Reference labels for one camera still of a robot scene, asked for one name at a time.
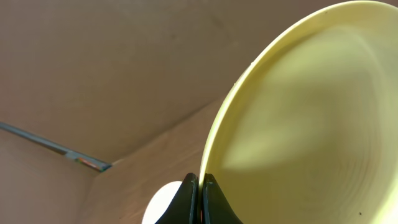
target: yellow bowl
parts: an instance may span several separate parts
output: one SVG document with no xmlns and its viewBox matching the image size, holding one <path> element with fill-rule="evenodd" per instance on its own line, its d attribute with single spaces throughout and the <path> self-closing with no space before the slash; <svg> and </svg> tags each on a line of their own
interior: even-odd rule
<svg viewBox="0 0 398 224">
<path fill-rule="evenodd" d="M 398 223 L 398 9 L 289 27 L 224 100 L 201 162 L 243 223 Z"/>
</svg>

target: beige panel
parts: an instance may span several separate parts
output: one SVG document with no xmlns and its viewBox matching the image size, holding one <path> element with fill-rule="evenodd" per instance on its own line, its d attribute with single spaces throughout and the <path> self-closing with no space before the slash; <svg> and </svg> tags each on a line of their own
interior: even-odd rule
<svg viewBox="0 0 398 224">
<path fill-rule="evenodd" d="M 96 174 L 0 131 L 0 223 L 76 223 Z"/>
<path fill-rule="evenodd" d="M 199 174 L 201 155 L 221 100 L 163 133 L 100 174 L 80 224 L 141 223 L 149 200 L 161 186 Z"/>
<path fill-rule="evenodd" d="M 337 0 L 0 3 L 0 120 L 115 161 L 225 94 Z"/>
</svg>

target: yellow plate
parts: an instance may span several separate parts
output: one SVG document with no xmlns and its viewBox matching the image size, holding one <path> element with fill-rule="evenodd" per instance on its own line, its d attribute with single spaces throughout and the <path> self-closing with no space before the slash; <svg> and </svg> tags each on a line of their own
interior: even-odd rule
<svg viewBox="0 0 398 224">
<path fill-rule="evenodd" d="M 398 223 L 398 9 L 289 27 L 224 100 L 200 169 L 244 223 Z"/>
</svg>

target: yellow dish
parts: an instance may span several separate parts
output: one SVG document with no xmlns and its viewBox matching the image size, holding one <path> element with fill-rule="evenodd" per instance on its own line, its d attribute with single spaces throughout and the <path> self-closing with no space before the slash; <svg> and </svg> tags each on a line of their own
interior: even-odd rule
<svg viewBox="0 0 398 224">
<path fill-rule="evenodd" d="M 224 100 L 201 162 L 243 223 L 398 223 L 398 8 L 289 27 Z"/>
</svg>

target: brown surface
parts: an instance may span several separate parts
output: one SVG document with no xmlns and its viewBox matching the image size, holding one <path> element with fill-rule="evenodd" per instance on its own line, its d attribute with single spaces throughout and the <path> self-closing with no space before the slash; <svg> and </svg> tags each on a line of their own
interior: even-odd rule
<svg viewBox="0 0 398 224">
<path fill-rule="evenodd" d="M 0 223 L 76 223 L 96 174 L 0 131 Z"/>
<path fill-rule="evenodd" d="M 0 3 L 0 121 L 104 161 L 225 94 L 277 35 L 338 0 Z"/>
<path fill-rule="evenodd" d="M 182 180 L 189 172 L 199 174 L 203 148 L 221 102 L 208 105 L 100 174 L 79 224 L 141 223 L 149 200 L 161 186 Z"/>
</svg>

